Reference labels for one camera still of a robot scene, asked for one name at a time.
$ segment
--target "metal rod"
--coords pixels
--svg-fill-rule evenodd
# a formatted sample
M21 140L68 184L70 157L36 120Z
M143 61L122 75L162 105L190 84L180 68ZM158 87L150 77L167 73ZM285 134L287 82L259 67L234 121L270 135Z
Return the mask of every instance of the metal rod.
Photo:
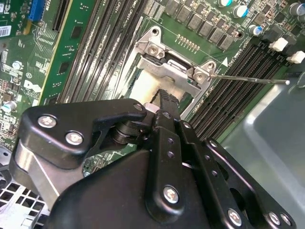
M210 77L211 78L216 78L216 79L240 80L240 81L262 83L262 84L286 84L286 85L290 84L289 80L264 80L264 79L239 77L239 76L229 76L229 75L210 75Z

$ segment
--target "integrated circuit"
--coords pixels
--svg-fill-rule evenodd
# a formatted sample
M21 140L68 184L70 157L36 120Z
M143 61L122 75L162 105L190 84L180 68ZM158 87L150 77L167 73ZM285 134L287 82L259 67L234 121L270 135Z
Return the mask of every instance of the integrated circuit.
M214 28L209 37L209 40L214 43L218 43L223 34L224 32L222 32L220 29Z
M208 21L212 21L212 19L213 19L213 17L215 16L216 14L213 12L213 11L211 11L211 12L209 12L209 14L208 14L208 16L206 17L206 19L208 20Z
M210 31L212 30L213 25L209 23L208 21L205 21L202 25L201 29L199 30L199 34L207 37L210 34Z
M268 4L267 5L265 5L265 7L263 8L263 10L262 10L262 12L264 13L264 14L266 14L266 13L268 13L268 11L271 9L271 6L269 6Z
M217 26L219 29L221 29L221 28L223 27L224 23L225 23L225 20L221 18L221 19L219 20L219 22L217 23L216 26Z
M234 41L233 37L224 35L218 42L218 46L223 50L227 50L230 47L230 45L233 43L233 41Z
M198 8L196 9L196 13L202 14L202 11L205 9L203 4L199 4Z
M65 73L69 68L70 62L63 62L58 70L58 74Z
M277 22L277 23L282 23L285 19L285 15L281 12L279 12L276 17L274 18L274 20Z
M183 6L176 17L177 21L184 23L186 21L186 19L188 18L188 16L190 15L190 13L191 13L191 10L189 8Z
M75 26L73 28L72 34L71 34L71 38L72 39L77 39L80 37L81 35L81 31L82 31L82 26Z
M169 0L167 6L165 7L165 13L167 13L170 16L173 16L178 6L179 6L179 2L177 2L176 0Z
M263 22L265 21L265 15L263 15L262 13L258 13L257 16L254 19L254 22L256 24L262 25Z
M236 28L235 28L233 25L231 25L230 28L227 30L227 33L228 33L229 35L232 35L232 33L234 32L235 29L236 29Z
M201 17L198 14L194 14L191 21L188 24L188 27L192 30L197 30L201 21L202 21Z
M291 30L291 33L294 35L294 36L297 36L300 32L301 32L301 27L296 25L292 30Z

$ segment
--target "screw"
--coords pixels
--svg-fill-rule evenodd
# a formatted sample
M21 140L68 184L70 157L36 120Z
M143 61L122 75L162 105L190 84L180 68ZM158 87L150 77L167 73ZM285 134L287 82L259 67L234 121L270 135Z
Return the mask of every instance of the screw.
M240 227L242 225L242 219L240 218L239 214L235 210L230 208L228 210L228 216L229 216L230 220L232 221L232 223L234 223L236 226Z
M56 126L57 123L55 118L45 115L45 116L41 116L38 119L38 124L45 128L53 128Z
M289 218L286 215L284 215L283 213L281 213L280 215L281 215L282 219L284 220L284 222L286 224L288 224L289 226L291 226L291 222L290 222Z
M189 125L189 124L186 123L186 122L184 122L183 124L184 124L184 126L185 126L186 128L189 128L189 129L192 128L191 125Z
M158 53L158 48L155 45L152 45L148 47L147 51L151 56L155 56Z
M163 111L163 115L166 117L166 118L171 118L171 115L169 113L167 113L166 111Z
M82 143L83 138L77 132L70 132L66 135L66 141L71 145L78 146Z
M281 225L281 222L276 214L274 214L273 212L269 212L269 217L273 223L275 223L276 225Z
M163 189L163 194L164 194L165 199L168 202L170 202L171 204L175 204L179 200L179 196L178 196L177 191L174 188L170 187L170 186L166 186Z
M214 64L213 63L209 63L208 64L208 69L213 69L214 68Z
M134 106L134 108L137 109L138 111L142 111L142 110L143 110L143 108L142 108L142 106L141 106L140 104L134 104L133 106Z
M197 78L198 81L201 81L203 76L201 74L199 74L199 75L196 76L196 78Z
M210 144L211 144L213 147L217 147L216 142L214 142L213 140L210 140Z

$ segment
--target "black dimm slot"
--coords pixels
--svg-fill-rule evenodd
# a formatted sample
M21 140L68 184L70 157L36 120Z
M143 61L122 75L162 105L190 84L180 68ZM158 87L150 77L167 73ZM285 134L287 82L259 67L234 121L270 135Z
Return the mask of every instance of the black dimm slot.
M267 69L270 68L274 60L271 58L266 62L266 65L262 65L260 69L255 71L254 78L261 78L261 76L267 71ZM238 93L234 96L234 100L231 101L227 106L225 106L224 112L221 114L217 114L217 119L215 122L209 126L209 130L204 133L204 135L201 135L201 138L205 138L207 136L210 136L212 132L215 131L215 129L222 124L224 119L228 116L232 116L232 112L234 113L234 109L238 106L238 104L241 102L241 100L251 91L252 88L257 87L258 84L256 83L247 83L244 82L244 85L241 87L241 90L238 91Z
M107 8L108 4L109 4L109 1L106 1L105 8ZM87 42L87 40L88 40L88 38L91 34L92 27L94 25L94 22L95 22L96 17L97 17L97 13L100 10L101 5L102 5L102 0L96 1L95 5L94 5L92 14L90 16L90 19L89 19L89 22L88 22L88 25L87 25L87 28L86 28L86 31L83 35L83 38L82 38L80 46L79 46L79 51L76 54L75 61L73 62L73 66L71 68L68 80L67 80L66 85L64 87L63 93L61 94L61 98L60 98L61 103L71 101L71 97L72 97L72 95L70 95L71 90L72 90L72 92L74 92L75 87L78 85L78 82L80 81L80 77L76 73L76 71L80 67L80 62L79 61L81 60L81 56L84 54L83 51L84 51L84 48L86 46L86 42ZM74 85L72 85L72 83L73 83L72 81L74 80L74 77L77 77L78 80Z
M243 65L238 69L238 72L233 72L233 75L239 75L239 76L248 76L250 72L255 69L255 67L260 62L263 53L256 53L256 55L252 55L252 58L250 60L247 60L247 64ZM228 92L228 94L222 94L219 101L217 101L216 105L210 112L210 117L206 117L203 122L199 125L199 127L196 128L196 133L198 135L201 135L202 132L206 129L206 127L213 121L213 119L217 116L217 113L220 112L220 108L223 107L234 95L234 93L237 92L239 87L243 85L244 82L241 81L229 81L229 84L226 86L225 90Z
M113 59L113 64L110 66L110 70L109 70L109 72L106 76L106 82L103 84L104 87L101 87L99 89L99 92L97 93L96 99L98 99L98 100L102 99L102 96L107 89L107 86L108 86L108 84L110 82L110 79L111 79L111 77L112 77L112 75L115 71L115 68L117 67L117 65L118 65L118 63L121 59L122 53L126 49L126 46L128 46L129 43L131 42L133 31L135 30L137 22L140 19L140 16L142 15L142 12L145 9L146 3L147 3L147 0L141 1L141 3L137 6L137 8L135 10L135 14L132 16L132 19L129 21L128 26L126 26L127 28L125 29L125 32L127 34L126 34L126 37L124 39L125 42L122 42L119 49L117 49L115 57Z
M104 45L104 49L102 50L102 52L99 56L98 66L94 70L93 79L92 79L91 83L89 84L89 87L83 98L83 101L89 100L89 97L91 96L94 88L97 86L97 82L101 75L103 67L108 59L108 56L112 52L112 47L115 45L117 38L121 32L122 24L124 23L125 18L127 17L128 13L129 13L129 10L126 10L126 9L129 9L132 4L133 4L133 0L127 0L126 2L124 2L124 4L122 4L122 7L120 7L118 9L118 14L115 19L114 32L111 34L111 36L109 36L107 44Z
M255 47L253 47L251 45L247 46L245 51L243 52L243 53L245 53L245 55L242 55L242 58L238 58L235 61L235 63L232 66L233 69L230 69L227 74L235 75L236 73L234 72L234 70L237 71L239 66L241 66L241 62L244 62L247 58L250 58L250 56L253 55L254 49L255 49ZM224 88L227 87L230 83L231 83L231 81L229 81L229 80L221 80L220 82L218 82L218 84L215 86L215 88L211 92L210 96L208 97L208 101L213 101L215 103L216 102L215 98L218 98L221 95L221 93L223 92ZM206 108L209 105L210 105L210 102L205 102L202 104L202 106L199 108L196 115L191 119L190 123L192 126L194 126L194 127L198 126L198 124L200 123L200 121L202 119L201 114L206 110Z
M108 31L108 24L109 24L110 18L117 5L117 1L109 1L109 2L110 2L110 5L108 6L108 8L105 11L105 16L100 25L100 30L97 33L98 36L94 39L94 42L92 43L93 47L90 49L87 60L85 61L85 63L86 63L85 67L83 68L82 73L80 74L80 77L82 78L82 80L79 82L78 87L75 90L75 92L78 94L75 95L75 97L73 98L74 102L81 102L83 100L83 96L81 95L81 93L83 92L83 90L85 90L85 87L86 87L85 81L88 81L88 82L92 81L92 79L90 79L92 76L90 76L88 74L88 71L94 60L95 53L99 51L100 42L102 41L103 37L106 35L106 33Z
M267 79L271 79L276 72L281 68L280 65L277 65L272 70L273 74L271 74ZM221 134L226 130L234 121L236 118L239 117L239 115L244 111L244 109L250 104L250 102L258 95L258 93L263 89L265 85L261 84L257 86L254 90L252 90L251 94L245 97L246 99L243 101L243 103L238 107L238 110L236 110L235 114L227 118L224 124L220 125L215 131L211 134L213 138L219 138Z

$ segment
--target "pcie slot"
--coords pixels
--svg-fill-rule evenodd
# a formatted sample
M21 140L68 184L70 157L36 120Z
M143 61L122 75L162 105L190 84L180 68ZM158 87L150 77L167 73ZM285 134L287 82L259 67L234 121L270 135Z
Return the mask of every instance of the pcie slot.
M55 14L52 30L60 32L69 3L70 0L60 0L57 12Z
M82 62L84 60L84 51L88 50L90 51L89 47L91 46L94 36L96 35L98 29L96 27L98 25L101 25L101 21L103 20L103 13L105 12L105 9L108 7L109 1L104 2L104 6L102 8L101 14L98 14L102 7L102 0L97 0L90 20L88 22L88 26L86 28L86 32L84 33L84 36L82 38L82 41L79 46L79 51L76 54L75 61L73 63L73 66L71 68L68 80L66 82L66 86L63 90L60 102L61 103L68 103L71 101L71 97L73 95L73 92L75 91L76 86L78 85L78 82L80 80L80 71L82 68Z

